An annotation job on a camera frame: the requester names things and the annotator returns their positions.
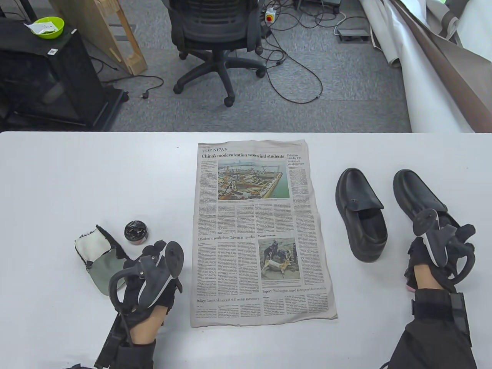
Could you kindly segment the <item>person's left hand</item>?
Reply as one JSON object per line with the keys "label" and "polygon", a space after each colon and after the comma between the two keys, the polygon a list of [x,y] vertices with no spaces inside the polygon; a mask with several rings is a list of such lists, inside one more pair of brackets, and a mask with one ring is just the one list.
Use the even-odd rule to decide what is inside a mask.
{"label": "person's left hand", "polygon": [[176,241],[159,240],[147,245],[134,260],[126,260],[116,276],[125,280],[123,302],[110,295],[115,309],[122,313],[128,328],[150,317],[156,306],[172,309],[175,293],[183,292],[179,275],[183,269],[183,248]]}

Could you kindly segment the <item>person's right hand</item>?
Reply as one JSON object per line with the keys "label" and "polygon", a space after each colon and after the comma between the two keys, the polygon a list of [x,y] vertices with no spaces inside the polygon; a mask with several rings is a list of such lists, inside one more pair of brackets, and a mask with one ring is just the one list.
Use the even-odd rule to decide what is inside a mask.
{"label": "person's right hand", "polygon": [[431,259],[428,253],[427,246],[425,245],[422,237],[416,237],[411,243],[411,247],[408,250],[409,262],[405,277],[407,278],[407,288],[412,292],[418,289],[427,289],[431,287],[418,287],[416,273],[414,267],[418,265],[425,265],[429,267],[430,275],[436,280],[438,284],[437,289],[444,289],[450,293],[456,293],[455,285],[460,283],[471,271],[472,266],[469,267],[466,272],[462,269],[464,275],[458,276],[457,262],[460,258],[465,257],[468,261],[474,258],[475,247],[473,244],[467,242],[467,240],[475,235],[475,227],[471,224],[465,224],[460,226],[456,231],[456,238],[459,241],[460,246],[446,246],[447,251],[447,263],[444,267],[438,267]]}

